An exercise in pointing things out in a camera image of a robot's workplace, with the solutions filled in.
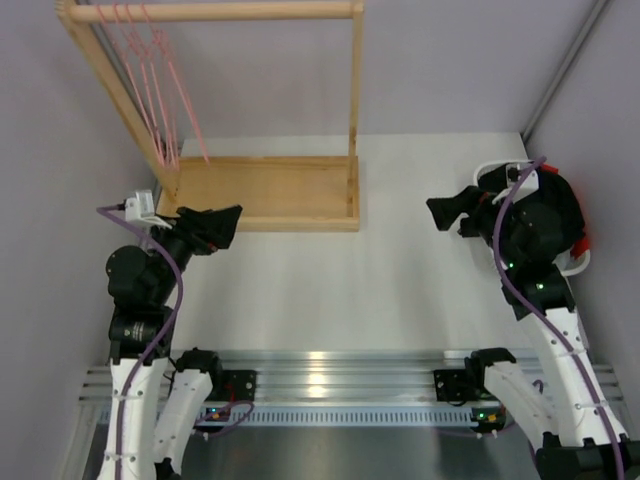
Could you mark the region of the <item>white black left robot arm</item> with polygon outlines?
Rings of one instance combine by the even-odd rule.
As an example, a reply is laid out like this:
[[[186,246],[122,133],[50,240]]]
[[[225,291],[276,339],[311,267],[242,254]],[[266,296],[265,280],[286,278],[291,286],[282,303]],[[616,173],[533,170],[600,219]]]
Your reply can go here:
[[[219,397],[226,376],[217,353],[193,348],[171,362],[184,299],[183,273],[195,256],[226,250],[243,213],[239,205],[173,217],[132,216],[127,202],[98,213],[130,231],[107,260],[114,304],[109,327],[111,412],[101,479],[179,479],[204,401]]]

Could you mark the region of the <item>pink hanger of grey top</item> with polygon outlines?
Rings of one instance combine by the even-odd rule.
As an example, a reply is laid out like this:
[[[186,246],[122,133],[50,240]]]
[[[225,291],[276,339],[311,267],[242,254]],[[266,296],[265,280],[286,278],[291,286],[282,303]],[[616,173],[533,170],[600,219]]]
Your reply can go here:
[[[163,30],[149,22],[145,5],[140,4],[139,7],[145,14],[144,19],[146,20],[142,31],[133,21],[131,7],[125,6],[129,28],[128,36],[135,42],[139,55],[146,66],[151,99],[148,100],[146,93],[143,93],[143,99],[147,104],[148,111],[151,111],[150,104],[154,106],[156,123],[164,143],[165,166],[163,168],[176,170],[178,168],[177,104],[169,72],[168,37]]]

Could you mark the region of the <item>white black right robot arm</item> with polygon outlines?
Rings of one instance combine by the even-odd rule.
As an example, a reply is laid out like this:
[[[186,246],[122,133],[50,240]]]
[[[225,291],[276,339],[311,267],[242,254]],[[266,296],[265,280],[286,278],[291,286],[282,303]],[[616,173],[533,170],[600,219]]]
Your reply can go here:
[[[545,375],[528,381],[505,348],[476,350],[465,360],[467,389],[493,396],[512,415],[535,455],[542,479],[636,479],[639,443],[605,398],[579,328],[579,312],[556,259],[585,234],[567,186],[539,185],[522,194],[471,185],[426,205],[436,228],[460,225],[463,238],[490,248],[506,302]]]

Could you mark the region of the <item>pink hanger of red top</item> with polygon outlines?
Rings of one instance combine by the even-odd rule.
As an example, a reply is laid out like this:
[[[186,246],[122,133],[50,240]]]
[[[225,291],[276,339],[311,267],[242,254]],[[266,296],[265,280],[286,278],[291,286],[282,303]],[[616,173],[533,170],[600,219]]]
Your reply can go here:
[[[116,4],[114,4],[112,7],[113,18],[115,21],[115,25],[117,26],[117,30],[119,31],[120,36],[126,41],[126,44],[121,44],[116,39],[116,34],[113,32],[112,28],[110,27],[110,23],[107,21],[106,16],[103,12],[103,9],[100,5],[96,6],[96,11],[100,17],[100,22],[107,35],[107,38],[111,46],[113,47],[114,51],[116,52],[118,60],[122,64],[124,71],[126,72],[126,78],[130,83],[131,88],[134,92],[134,98],[136,100],[138,110],[140,112],[140,115],[143,119],[147,132],[153,143],[153,148],[154,148],[157,163],[161,167],[164,167],[165,166],[164,143],[161,138],[158,125],[156,123],[154,106],[153,104],[150,104],[151,111],[148,111],[147,104],[144,102],[144,99],[143,99],[143,93],[147,94],[148,100],[151,99],[150,97],[151,91],[148,85],[148,78],[146,76],[146,66],[139,55],[139,51],[135,42],[125,33],[124,27],[121,25],[117,8],[118,6]],[[133,68],[133,63],[130,61],[130,58],[129,58],[130,53],[134,54],[134,58],[135,60],[138,61],[139,67],[141,68],[142,77],[143,77],[142,89],[139,88],[137,77],[135,75],[134,68]]]

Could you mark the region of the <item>pink hanger of black top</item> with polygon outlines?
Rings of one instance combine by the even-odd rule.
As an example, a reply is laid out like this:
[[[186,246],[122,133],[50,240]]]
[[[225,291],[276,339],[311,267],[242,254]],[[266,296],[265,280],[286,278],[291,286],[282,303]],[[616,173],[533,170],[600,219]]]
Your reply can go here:
[[[149,17],[149,22],[151,24],[155,25],[154,20],[149,15],[150,11],[147,8],[146,8],[146,11],[147,11],[147,15]],[[175,52],[173,50],[173,46],[171,44],[171,41],[170,41],[168,33],[165,30],[163,30],[163,31],[167,34],[167,37],[168,37],[168,40],[167,40],[167,52],[168,52],[168,58],[169,58],[169,72],[170,72],[170,75],[171,75],[171,85],[172,85],[172,87],[174,89],[174,92],[176,94],[176,104],[177,104],[177,107],[176,107],[176,124],[177,124],[178,104],[181,104],[182,107],[184,108],[185,114],[187,115],[187,117],[188,117],[188,119],[189,119],[189,121],[191,123],[191,127],[192,127],[193,132],[194,132],[194,134],[196,136],[196,139],[199,142],[202,158],[203,158],[204,162],[207,165],[209,165],[210,164],[210,159],[209,159],[209,156],[208,156],[207,147],[205,146],[204,139],[202,137],[200,125],[199,125],[195,110],[193,108],[189,92],[188,92],[187,87],[186,87],[186,85],[185,85],[185,83],[183,81],[183,77],[182,77],[182,74],[181,74],[180,69],[179,69],[179,63],[178,63],[178,60],[177,60],[177,56],[175,55]]]

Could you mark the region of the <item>pink hanger of white top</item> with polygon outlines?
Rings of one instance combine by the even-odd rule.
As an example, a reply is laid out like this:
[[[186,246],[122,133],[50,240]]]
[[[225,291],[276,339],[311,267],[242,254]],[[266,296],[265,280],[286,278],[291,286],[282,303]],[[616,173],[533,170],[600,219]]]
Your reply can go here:
[[[169,168],[175,157],[172,144],[172,119],[171,110],[167,109],[163,97],[164,67],[156,68],[156,60],[163,59],[163,56],[157,48],[154,29],[150,27],[150,34],[143,38],[132,20],[129,4],[114,3],[112,12],[115,25],[124,43],[120,45],[115,38],[110,42],[125,67],[126,77],[133,88],[134,99],[153,142],[157,162],[163,168]]]

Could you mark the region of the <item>black tank top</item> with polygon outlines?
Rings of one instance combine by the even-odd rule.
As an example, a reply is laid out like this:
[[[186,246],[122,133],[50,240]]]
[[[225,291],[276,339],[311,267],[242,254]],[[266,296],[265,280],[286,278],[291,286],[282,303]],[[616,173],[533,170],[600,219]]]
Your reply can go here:
[[[478,187],[498,195],[504,203],[529,162],[487,164],[476,172]],[[515,232],[516,224],[531,228],[541,247],[558,256],[585,237],[585,221],[576,196],[558,170],[544,164],[536,167],[513,194],[501,233]]]

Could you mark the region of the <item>red tank top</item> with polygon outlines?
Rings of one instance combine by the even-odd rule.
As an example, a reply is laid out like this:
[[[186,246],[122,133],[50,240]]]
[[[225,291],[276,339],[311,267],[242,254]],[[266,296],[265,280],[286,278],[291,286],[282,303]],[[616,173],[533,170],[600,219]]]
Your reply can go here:
[[[582,219],[584,222],[583,226],[583,237],[578,240],[571,249],[571,256],[573,259],[579,259],[585,252],[590,249],[590,239],[589,239],[589,215],[588,209],[585,206],[584,195],[580,190],[575,190],[574,195],[580,207]]]

